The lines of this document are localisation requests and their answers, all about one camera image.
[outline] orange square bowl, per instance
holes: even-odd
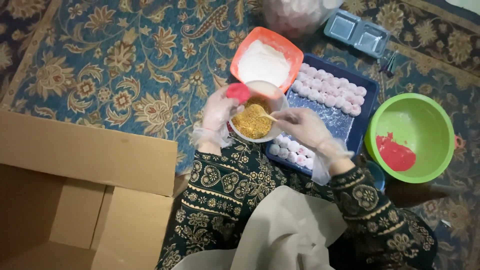
[[[300,70],[300,65],[303,61],[303,52],[299,48],[297,48],[297,46],[293,45],[293,43],[291,43],[288,39],[266,28],[255,27],[242,41],[242,43],[240,43],[240,46],[237,49],[235,56],[233,57],[232,64],[230,65],[230,72],[239,81],[241,81],[242,83],[246,83],[242,81],[239,76],[238,64],[240,58],[248,49],[250,44],[256,40],[260,40],[262,43],[273,47],[279,52],[282,52],[285,56],[285,59],[290,64],[290,72],[288,73],[288,77],[279,87],[280,90],[285,93],[297,77],[297,73]]]

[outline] red filling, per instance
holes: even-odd
[[[236,98],[239,104],[245,103],[250,98],[250,90],[242,83],[230,84],[227,89],[227,98]]]
[[[380,156],[390,169],[404,172],[415,164],[417,155],[410,148],[396,143],[392,132],[387,132],[387,136],[377,135],[376,141]]]

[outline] green bowl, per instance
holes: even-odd
[[[417,155],[410,169],[396,172],[383,161],[375,137],[387,136],[387,132],[393,132],[397,143]],[[455,148],[455,134],[450,118],[437,102],[409,93],[390,98],[378,108],[364,142],[368,153],[389,175],[408,183],[424,183],[447,168]]]

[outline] wooden spoon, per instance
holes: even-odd
[[[265,112],[265,110],[263,109],[262,106],[258,105],[258,104],[252,104],[248,107],[248,110],[253,112],[254,115],[256,115],[257,117],[266,117],[274,122],[277,121],[277,119],[275,119],[274,117],[272,117],[271,115],[269,115],[268,113]]]

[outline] dark green patterned dress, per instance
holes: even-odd
[[[261,145],[235,136],[234,142],[222,156],[195,153],[157,269],[171,269],[198,251],[236,248],[255,207],[281,185],[338,205],[348,229],[329,247],[335,269],[432,269],[437,242],[431,229],[412,212],[395,208],[362,169],[319,186],[270,161]]]

